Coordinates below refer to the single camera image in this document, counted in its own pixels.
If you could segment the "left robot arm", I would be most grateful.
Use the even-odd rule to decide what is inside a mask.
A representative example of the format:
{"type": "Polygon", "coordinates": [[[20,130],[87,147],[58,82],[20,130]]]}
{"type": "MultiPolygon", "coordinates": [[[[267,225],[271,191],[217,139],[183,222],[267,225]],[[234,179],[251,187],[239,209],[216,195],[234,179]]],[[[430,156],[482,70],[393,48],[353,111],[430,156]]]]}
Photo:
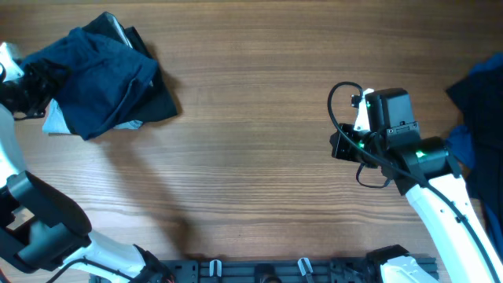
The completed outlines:
{"type": "Polygon", "coordinates": [[[26,166],[15,133],[15,113],[36,116],[69,76],[68,67],[42,59],[23,75],[1,81],[1,257],[19,271],[87,272],[96,282],[174,282],[151,252],[92,229],[83,209],[26,166]]]}

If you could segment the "dark blue shorts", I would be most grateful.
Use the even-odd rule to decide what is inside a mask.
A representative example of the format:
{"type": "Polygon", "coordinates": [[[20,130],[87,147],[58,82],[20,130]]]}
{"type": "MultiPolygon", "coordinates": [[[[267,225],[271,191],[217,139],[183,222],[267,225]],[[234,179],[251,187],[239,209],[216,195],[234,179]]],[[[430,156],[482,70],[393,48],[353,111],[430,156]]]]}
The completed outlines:
{"type": "Polygon", "coordinates": [[[125,122],[158,68],[157,61],[142,53],[82,28],[28,55],[21,66],[42,59],[70,69],[54,99],[70,127],[84,140],[125,122]]]}

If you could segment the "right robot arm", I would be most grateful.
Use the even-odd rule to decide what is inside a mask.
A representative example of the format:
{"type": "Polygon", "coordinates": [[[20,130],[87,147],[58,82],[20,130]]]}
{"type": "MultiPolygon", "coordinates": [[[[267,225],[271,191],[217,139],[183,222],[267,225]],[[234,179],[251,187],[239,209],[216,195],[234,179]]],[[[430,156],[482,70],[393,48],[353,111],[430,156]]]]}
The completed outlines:
{"type": "Polygon", "coordinates": [[[336,84],[327,110],[336,133],[330,138],[332,155],[360,167],[381,169],[387,182],[419,215],[453,282],[500,282],[502,261],[478,220],[455,157],[440,137],[422,138],[409,94],[402,88],[364,91],[351,105],[353,124],[340,123],[332,108],[336,84]]]}

